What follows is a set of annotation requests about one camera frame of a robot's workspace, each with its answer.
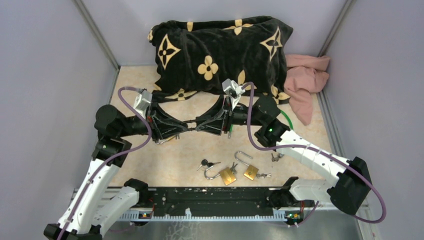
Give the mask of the black headed keys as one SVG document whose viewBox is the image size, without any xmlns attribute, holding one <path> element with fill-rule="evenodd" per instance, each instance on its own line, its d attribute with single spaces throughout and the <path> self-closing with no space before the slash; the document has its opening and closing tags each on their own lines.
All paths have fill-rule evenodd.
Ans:
<svg viewBox="0 0 424 240">
<path fill-rule="evenodd" d="M 209 162 L 207 159 L 203 159 L 196 170 L 198 171 L 200 168 L 209 168 L 220 163 L 221 162 Z"/>
</svg>

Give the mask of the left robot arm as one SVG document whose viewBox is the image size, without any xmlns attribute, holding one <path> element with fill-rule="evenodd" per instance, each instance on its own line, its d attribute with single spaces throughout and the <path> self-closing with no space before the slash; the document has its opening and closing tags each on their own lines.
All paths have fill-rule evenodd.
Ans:
<svg viewBox="0 0 424 240">
<path fill-rule="evenodd" d="M 56 223 L 49 223 L 44 236 L 49 240 L 101 240 L 111 226 L 130 208 L 147 208 L 146 219 L 154 216 L 156 205 L 146 182 L 127 180 L 118 193 L 102 207 L 99 203 L 113 177 L 122 168 L 127 155 L 141 149 L 124 137 L 146 135 L 162 140 L 185 132 L 188 125 L 165 113 L 156 103 L 133 108 L 125 116 L 111 104 L 101 106 L 95 115 L 98 141 L 85 178 L 67 210 Z"/>
</svg>

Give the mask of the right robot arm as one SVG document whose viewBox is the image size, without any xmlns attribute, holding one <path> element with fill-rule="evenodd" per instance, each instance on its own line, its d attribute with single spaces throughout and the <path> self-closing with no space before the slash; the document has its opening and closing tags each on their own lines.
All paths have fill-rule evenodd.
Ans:
<svg viewBox="0 0 424 240">
<path fill-rule="evenodd" d="M 290 177 L 282 187 L 283 203 L 295 206 L 303 200 L 328 202 L 354 216 L 372 185 L 365 160 L 347 159 L 317 147 L 279 121 L 280 113 L 270 96 L 261 96 L 252 105 L 251 124 L 260 127 L 254 137 L 265 149 L 290 156 L 322 176 L 321 180 Z"/>
</svg>

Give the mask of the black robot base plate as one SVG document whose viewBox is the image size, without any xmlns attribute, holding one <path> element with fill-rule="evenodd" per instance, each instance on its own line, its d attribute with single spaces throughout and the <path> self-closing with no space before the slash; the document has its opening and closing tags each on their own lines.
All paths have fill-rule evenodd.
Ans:
<svg viewBox="0 0 424 240">
<path fill-rule="evenodd" d="M 122 221 L 287 222 L 300 223 L 313 200 L 290 200 L 281 187 L 150 187 L 143 205 L 127 210 Z"/>
</svg>

